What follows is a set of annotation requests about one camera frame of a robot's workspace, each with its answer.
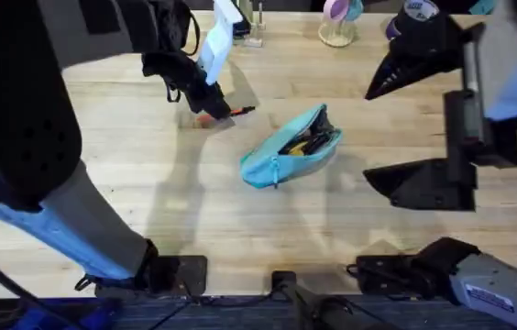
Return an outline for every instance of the white label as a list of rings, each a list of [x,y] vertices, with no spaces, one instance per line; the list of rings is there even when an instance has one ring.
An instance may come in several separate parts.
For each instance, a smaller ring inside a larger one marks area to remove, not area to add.
[[[470,299],[480,300],[484,303],[499,307],[509,313],[515,313],[515,307],[513,307],[511,299],[505,298],[497,293],[478,288],[474,285],[465,284],[465,286]]]
[[[407,0],[403,4],[403,9],[411,18],[421,22],[425,22],[440,12],[438,6],[430,0]]]

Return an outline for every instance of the small container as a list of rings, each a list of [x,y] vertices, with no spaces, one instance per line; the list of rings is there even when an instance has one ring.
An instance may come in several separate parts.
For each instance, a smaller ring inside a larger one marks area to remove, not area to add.
[[[320,40],[331,47],[345,47],[357,34],[355,20],[362,14],[361,0],[327,0],[324,19],[318,29]]]

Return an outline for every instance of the wooden table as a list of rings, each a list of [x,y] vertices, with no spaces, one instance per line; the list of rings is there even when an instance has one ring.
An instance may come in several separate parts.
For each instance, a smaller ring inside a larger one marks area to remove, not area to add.
[[[212,15],[197,16],[207,30]],[[416,252],[443,236],[517,266],[517,170],[479,170],[476,213],[393,208],[362,176],[445,154],[442,93],[460,88],[458,72],[367,102],[390,16],[359,18],[358,40],[345,49],[318,39],[319,15],[265,19],[266,47],[234,49],[220,77],[233,107],[258,105],[235,126],[196,128],[187,104],[167,103],[160,78],[142,77],[137,55],[65,72],[88,171],[134,230],[162,254],[207,256],[210,294],[267,292],[273,270],[295,270],[319,292],[354,292],[342,265],[356,255]],[[459,20],[467,26],[480,17]],[[240,157],[320,103],[345,132],[331,162],[278,190],[245,184]],[[73,290],[83,275],[78,266],[2,223],[0,268],[39,296],[93,294]]]

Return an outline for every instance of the teal pencil case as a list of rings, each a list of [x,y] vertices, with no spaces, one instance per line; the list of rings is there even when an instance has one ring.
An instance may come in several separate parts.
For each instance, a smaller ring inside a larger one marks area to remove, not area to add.
[[[317,169],[336,150],[342,131],[330,124],[327,105],[295,117],[240,161],[242,179],[256,188],[277,185]]]

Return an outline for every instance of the zipper pull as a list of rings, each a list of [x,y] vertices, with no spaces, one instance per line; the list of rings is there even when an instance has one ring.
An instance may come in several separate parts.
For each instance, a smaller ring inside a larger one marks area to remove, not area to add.
[[[277,157],[270,159],[270,166],[273,169],[273,182],[275,182],[275,189],[279,189],[279,160]]]

